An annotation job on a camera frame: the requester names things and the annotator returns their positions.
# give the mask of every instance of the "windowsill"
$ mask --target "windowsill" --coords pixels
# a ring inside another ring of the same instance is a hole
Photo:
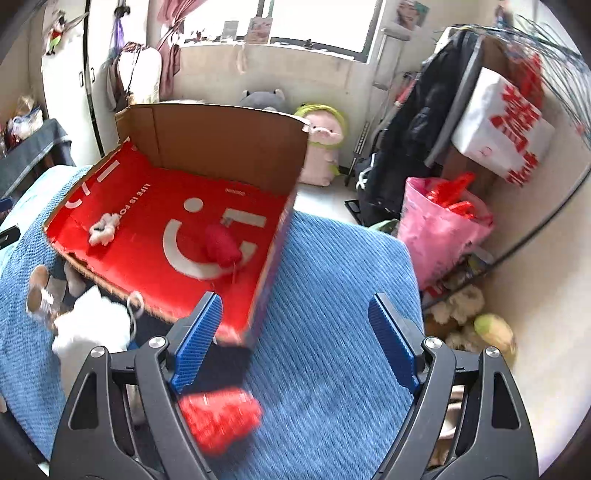
[[[279,42],[269,43],[269,44],[245,44],[241,40],[234,41],[234,42],[198,41],[198,42],[192,42],[192,43],[184,43],[184,44],[181,44],[180,47],[187,48],[187,47],[214,47],[214,46],[235,46],[235,45],[249,45],[249,46],[256,46],[256,47],[272,47],[272,48],[289,48],[290,50],[307,51],[310,53],[318,53],[321,55],[328,55],[330,57],[334,57],[337,59],[359,62],[358,60],[355,60],[351,56],[343,55],[340,53],[335,53],[330,50],[309,50],[307,48],[300,47],[298,45],[284,44],[284,43],[279,43]]]

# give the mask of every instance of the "window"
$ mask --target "window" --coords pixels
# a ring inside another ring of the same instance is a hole
[[[222,33],[226,20],[238,20],[238,38],[252,17],[272,17],[271,43],[328,50],[367,61],[382,0],[207,0],[185,19],[184,32],[205,37]]]

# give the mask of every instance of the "white wardrobe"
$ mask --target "white wardrobe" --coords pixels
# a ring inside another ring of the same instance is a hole
[[[89,13],[87,21],[64,36],[56,55],[39,53],[43,55],[41,72],[47,113],[59,121],[72,139],[72,159],[79,166],[96,163],[118,143],[106,80],[113,14],[122,3],[123,0],[48,0],[46,4],[42,34],[49,31],[58,10],[66,13],[66,21]],[[125,4],[131,9],[123,21],[125,41],[144,44],[148,1],[126,0]]]

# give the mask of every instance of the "gray plush toy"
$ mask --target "gray plush toy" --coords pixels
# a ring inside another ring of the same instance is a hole
[[[274,92],[249,92],[244,90],[240,106],[256,108],[257,110],[269,110],[271,112],[287,113],[285,95],[279,89]]]

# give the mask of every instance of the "bed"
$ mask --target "bed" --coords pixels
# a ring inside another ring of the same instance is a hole
[[[1,227],[18,224],[22,235],[0,252],[0,391],[47,459],[65,398],[52,336],[27,317],[24,299],[37,264],[62,268],[41,225],[86,171],[49,169]],[[423,328],[402,243],[355,225],[294,214],[255,350],[210,348],[193,386],[209,391],[240,385],[265,410],[253,435],[208,460],[220,480],[372,477],[411,403],[366,318],[378,292]],[[144,316],[137,342],[167,329]]]

